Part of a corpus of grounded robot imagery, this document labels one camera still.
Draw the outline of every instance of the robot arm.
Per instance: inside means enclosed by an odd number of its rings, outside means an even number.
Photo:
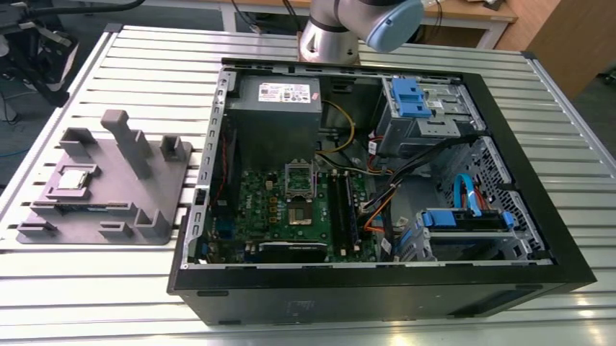
[[[398,48],[423,17],[420,0],[312,0],[299,42],[309,62],[353,63],[356,38],[378,52]]]

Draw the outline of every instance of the motherboard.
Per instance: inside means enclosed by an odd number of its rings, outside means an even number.
[[[367,199],[363,180],[348,172],[312,172],[301,163],[243,171],[237,216],[213,222],[217,239],[208,248],[217,261],[375,262],[372,235],[359,236],[355,222]]]

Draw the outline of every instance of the ram slot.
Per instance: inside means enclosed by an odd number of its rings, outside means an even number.
[[[347,230],[347,235],[348,235],[348,241],[351,245],[351,250],[355,250],[355,245],[359,244],[359,233],[356,231],[356,214],[355,214],[355,205],[352,202],[352,187],[349,184],[349,177],[348,177],[348,171],[344,174],[344,188],[345,188],[345,201],[347,201],[347,206],[348,206],[348,211],[347,211],[347,218],[348,218],[348,230]]]
[[[339,256],[345,256],[351,249],[345,237],[348,229],[345,209],[348,206],[344,189],[343,178],[336,173],[329,174],[327,177],[328,215],[333,253]]]

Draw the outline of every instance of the power supply label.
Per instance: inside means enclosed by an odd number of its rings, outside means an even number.
[[[259,102],[309,103],[309,85],[261,83]]]

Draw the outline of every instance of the blue drive bracket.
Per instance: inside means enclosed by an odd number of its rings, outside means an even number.
[[[424,227],[455,226],[455,217],[450,210],[427,210],[420,213]]]
[[[391,92],[400,117],[431,117],[431,111],[423,103],[423,91],[414,79],[391,79]]]
[[[500,217],[502,217],[504,225],[507,225],[507,229],[511,229],[515,226],[515,217],[507,211],[503,211],[500,213]]]

